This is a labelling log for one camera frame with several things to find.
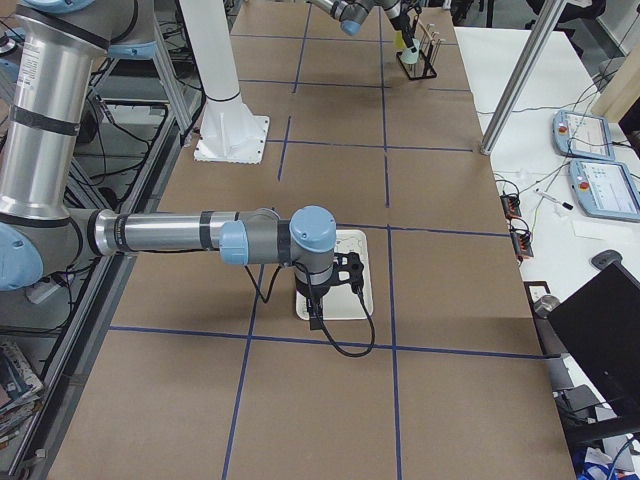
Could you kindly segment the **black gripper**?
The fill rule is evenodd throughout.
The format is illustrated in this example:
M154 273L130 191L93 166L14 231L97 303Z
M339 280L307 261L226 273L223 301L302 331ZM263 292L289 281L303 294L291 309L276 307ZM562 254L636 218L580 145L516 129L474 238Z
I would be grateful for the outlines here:
M311 330L321 330L324 327L322 298L336 285L336 270L322 283L313 284L310 272L307 269L297 269L296 290L306 300L306 310L309 316Z
M406 48L413 48L413 34L409 17L406 13L400 12L394 18L390 18L390 22L396 32L401 34L402 42Z

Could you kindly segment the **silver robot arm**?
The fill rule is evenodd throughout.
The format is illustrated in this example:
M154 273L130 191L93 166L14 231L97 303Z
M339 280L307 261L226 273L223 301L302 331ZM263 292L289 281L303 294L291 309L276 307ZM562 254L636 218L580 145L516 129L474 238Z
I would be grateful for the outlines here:
M350 36L359 33L364 21L375 7L380 7L393 29L400 33L401 45L414 49L414 37L409 19L409 7L400 0L311 0L310 4L340 23L341 30Z
M63 202L94 62L150 59L158 26L150 1L22 1L26 37L1 166L1 287L18 290L73 264L84 249L216 251L228 264L295 268L312 329L339 280L332 214L307 206L283 220L269 209L118 214Z

